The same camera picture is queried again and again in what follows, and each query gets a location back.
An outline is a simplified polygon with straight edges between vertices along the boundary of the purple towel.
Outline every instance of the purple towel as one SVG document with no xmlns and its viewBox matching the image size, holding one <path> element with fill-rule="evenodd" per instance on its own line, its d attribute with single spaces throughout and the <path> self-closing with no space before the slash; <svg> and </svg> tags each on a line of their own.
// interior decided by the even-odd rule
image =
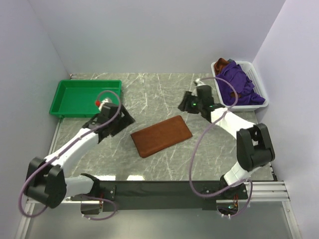
<svg viewBox="0 0 319 239">
<path fill-rule="evenodd" d="M 237 106 L 262 105 L 265 102 L 264 98 L 254 92 L 254 84 L 235 61 L 230 62 L 216 77 L 228 81 L 241 95 Z M 217 84 L 224 104 L 232 105 L 235 102 L 235 97 L 231 97 L 231 88 L 222 81 L 217 80 Z"/>
</svg>

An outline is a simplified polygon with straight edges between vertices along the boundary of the marble tabletop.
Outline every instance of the marble tabletop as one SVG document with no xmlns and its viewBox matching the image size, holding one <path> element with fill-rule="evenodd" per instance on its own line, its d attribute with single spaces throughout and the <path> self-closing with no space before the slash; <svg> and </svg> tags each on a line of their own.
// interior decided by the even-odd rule
<svg viewBox="0 0 319 239">
<path fill-rule="evenodd" d="M 89 173 L 109 180 L 187 180 L 194 146 L 209 122 L 200 115 L 178 110 L 185 91 L 194 89 L 193 80 L 209 74 L 92 73 L 73 75 L 73 79 L 121 80 L 121 100 L 136 122 L 114 137 L 105 138 L 88 151 L 66 176 Z M 215 102 L 219 102 L 215 84 Z M 257 123 L 254 112 L 236 113 Z M 141 158 L 131 133 L 165 119 L 181 115 L 193 134 L 189 140 Z M 65 118 L 59 126 L 55 150 L 70 140 L 88 119 Z M 226 131 L 214 127 L 206 134 L 196 154 L 194 180 L 219 180 L 237 161 L 236 140 Z M 266 165 L 252 175 L 253 180 L 274 180 L 272 167 Z"/>
</svg>

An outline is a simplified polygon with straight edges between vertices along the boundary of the green tray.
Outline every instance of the green tray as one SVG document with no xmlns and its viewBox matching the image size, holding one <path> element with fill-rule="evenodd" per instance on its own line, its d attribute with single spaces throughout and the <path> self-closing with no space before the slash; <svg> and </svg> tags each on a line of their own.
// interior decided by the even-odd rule
<svg viewBox="0 0 319 239">
<path fill-rule="evenodd" d="M 59 118 L 90 118 L 99 113 L 95 105 L 101 91 L 110 90 L 119 97 L 122 82 L 120 80 L 63 80 L 60 81 L 51 105 L 50 114 Z M 100 100 L 110 98 L 118 100 L 111 93 L 105 93 Z"/>
</svg>

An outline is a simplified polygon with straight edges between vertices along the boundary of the brown cloth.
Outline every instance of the brown cloth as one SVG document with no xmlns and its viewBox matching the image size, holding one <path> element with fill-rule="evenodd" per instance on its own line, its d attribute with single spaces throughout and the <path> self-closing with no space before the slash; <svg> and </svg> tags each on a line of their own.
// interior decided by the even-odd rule
<svg viewBox="0 0 319 239">
<path fill-rule="evenodd" d="M 229 64 L 229 61 L 226 61 L 224 58 L 219 58 L 214 65 L 215 75 L 217 76 L 228 64 Z"/>
<path fill-rule="evenodd" d="M 181 116 L 175 116 L 131 134 L 142 158 L 180 143 L 193 135 Z"/>
</svg>

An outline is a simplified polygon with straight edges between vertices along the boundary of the white plastic basket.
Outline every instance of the white plastic basket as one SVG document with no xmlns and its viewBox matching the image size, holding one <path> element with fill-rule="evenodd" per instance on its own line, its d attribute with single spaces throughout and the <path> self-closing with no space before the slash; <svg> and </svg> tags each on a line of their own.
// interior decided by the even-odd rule
<svg viewBox="0 0 319 239">
<path fill-rule="evenodd" d="M 215 77 L 215 71 L 214 71 L 214 65 L 216 62 L 213 62 L 211 64 L 211 70 L 213 72 L 213 76 Z M 263 97 L 265 99 L 265 102 L 262 105 L 257 105 L 257 106 L 234 106 L 231 111 L 233 112 L 240 112 L 240 111 L 255 111 L 258 108 L 261 107 L 266 107 L 268 105 L 268 97 L 265 91 L 265 88 L 262 84 L 262 82 L 260 81 L 257 72 L 255 70 L 255 67 L 253 66 L 252 63 L 248 62 L 248 61 L 236 61 L 237 65 L 241 66 L 241 69 L 246 73 L 246 75 L 248 76 L 248 78 L 250 80 L 253 81 L 253 84 L 255 86 L 254 91 L 259 94 L 261 97 Z M 220 91 L 219 91 L 219 87 L 217 84 L 217 81 L 215 80 L 215 85 L 217 88 L 217 93 L 220 99 L 220 102 L 222 105 L 225 105 L 223 102 L 223 99 L 221 97 Z"/>
</svg>

